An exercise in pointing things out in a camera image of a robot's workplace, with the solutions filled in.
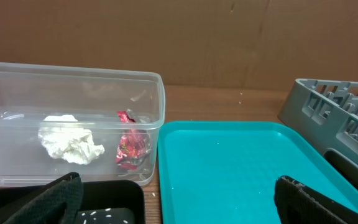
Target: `teal plastic tray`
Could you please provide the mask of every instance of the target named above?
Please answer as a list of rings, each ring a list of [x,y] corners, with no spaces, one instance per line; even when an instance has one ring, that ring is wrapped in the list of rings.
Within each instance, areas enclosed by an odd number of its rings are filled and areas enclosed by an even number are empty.
[[[282,175],[358,212],[358,191],[281,124],[167,123],[158,162],[164,223],[280,223],[273,195]]]

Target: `black object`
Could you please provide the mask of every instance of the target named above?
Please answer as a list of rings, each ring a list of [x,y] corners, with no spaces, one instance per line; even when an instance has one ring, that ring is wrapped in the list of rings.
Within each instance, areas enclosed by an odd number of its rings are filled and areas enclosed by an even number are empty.
[[[358,190],[358,166],[340,153],[330,150],[324,158]]]
[[[276,181],[274,202],[282,224],[358,224],[358,213],[289,176]]]
[[[53,191],[53,186],[57,186],[63,180],[70,180],[69,182],[74,183],[73,180],[79,180],[74,177],[71,173],[68,174],[51,184],[45,186],[31,186],[31,187],[19,187],[11,189],[0,189],[0,223],[6,223],[14,214],[21,211],[18,206],[19,202],[21,205],[28,206],[32,199],[38,199],[38,202],[49,201],[56,198],[53,194],[50,198],[40,197],[45,192]],[[129,180],[115,180],[115,181],[103,181],[103,182],[87,182],[81,183],[82,191],[78,188],[74,191],[76,193],[83,192],[81,194],[81,200],[78,200],[78,207],[74,208],[75,215],[70,219],[70,223],[145,223],[144,213],[144,195],[141,187],[135,182]],[[67,216],[70,211],[67,202],[69,198],[76,195],[73,189],[67,193],[69,197],[58,197],[63,198],[65,203],[57,203],[59,206],[53,206],[53,208],[46,209],[48,212],[33,213],[37,217],[37,220],[32,220],[31,223],[61,223],[62,217]],[[23,223],[21,221],[13,221],[11,223]]]

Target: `cardboard backdrop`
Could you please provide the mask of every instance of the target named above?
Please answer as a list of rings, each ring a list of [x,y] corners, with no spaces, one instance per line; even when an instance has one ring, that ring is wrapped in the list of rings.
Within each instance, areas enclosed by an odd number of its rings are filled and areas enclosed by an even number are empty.
[[[173,85],[358,81],[358,1],[0,0],[0,62],[151,71]]]

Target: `red foil wrapper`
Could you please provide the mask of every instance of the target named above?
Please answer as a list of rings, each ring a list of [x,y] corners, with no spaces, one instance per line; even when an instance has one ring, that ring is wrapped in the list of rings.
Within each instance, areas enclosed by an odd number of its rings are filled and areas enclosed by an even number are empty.
[[[118,111],[121,122],[135,123],[126,111]],[[116,163],[123,169],[136,170],[148,155],[149,135],[144,130],[128,129],[121,136],[117,147]]]

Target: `wooden countertop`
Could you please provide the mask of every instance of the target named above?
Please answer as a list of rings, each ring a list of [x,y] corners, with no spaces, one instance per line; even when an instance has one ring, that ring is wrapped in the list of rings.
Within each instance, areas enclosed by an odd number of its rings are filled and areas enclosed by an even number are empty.
[[[165,121],[274,121],[286,91],[165,86]],[[158,164],[153,180],[143,187],[146,223],[162,222]]]

